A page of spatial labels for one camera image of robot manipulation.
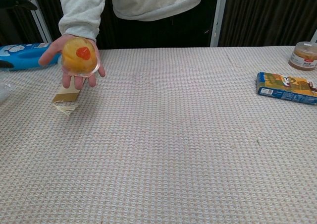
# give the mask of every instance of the white pole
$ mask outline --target white pole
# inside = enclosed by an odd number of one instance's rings
[[[212,27],[212,33],[211,33],[210,47],[218,46],[226,1],[227,0],[217,0],[216,12],[214,15],[214,21],[213,21],[213,27]]]
[[[31,11],[31,13],[32,13],[32,16],[35,20],[35,23],[39,29],[39,32],[41,34],[43,42],[51,43],[52,38],[51,38],[50,32],[48,30],[48,27],[46,25],[46,22],[43,18],[43,15],[42,15],[42,12],[40,10],[40,7],[39,7],[37,0],[29,0],[29,1],[31,1],[36,7],[38,7],[38,10]]]
[[[315,34],[313,35],[311,42],[317,42],[317,29],[315,31]]]

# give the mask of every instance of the hand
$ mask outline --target hand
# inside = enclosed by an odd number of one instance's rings
[[[64,34],[61,37],[59,37],[58,39],[56,39],[55,41],[53,41],[49,48],[43,53],[43,55],[40,57],[39,59],[39,64],[44,66],[47,65],[52,59],[53,57],[62,51],[64,44],[71,39],[72,37],[74,37],[73,35],[70,34]],[[97,48],[96,43],[93,40],[89,41],[93,44],[95,50],[96,50],[96,56],[98,58],[100,58],[100,53],[99,50]],[[106,72],[105,69],[102,65],[100,65],[99,69],[98,69],[99,75],[101,77],[105,77]],[[70,79],[71,76],[69,76],[68,74],[66,74],[65,72],[63,73],[63,86],[64,88],[69,88],[70,86]],[[88,78],[88,83],[91,87],[94,87],[96,85],[96,77],[95,74],[92,74],[89,78]],[[83,88],[83,77],[78,77],[75,76],[75,88],[80,90]]]

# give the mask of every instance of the snack box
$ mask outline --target snack box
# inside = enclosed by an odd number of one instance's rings
[[[259,72],[257,93],[304,104],[317,104],[316,84],[305,78]]]

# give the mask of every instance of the peanut butter jar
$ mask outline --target peanut butter jar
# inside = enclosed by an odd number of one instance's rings
[[[317,43],[297,43],[288,64],[300,70],[314,70],[317,66]]]

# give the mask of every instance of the sweatshirt sleeve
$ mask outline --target sweatshirt sleeve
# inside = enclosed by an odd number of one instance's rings
[[[63,17],[58,27],[61,34],[72,34],[96,40],[99,33],[100,15],[105,0],[60,0]]]

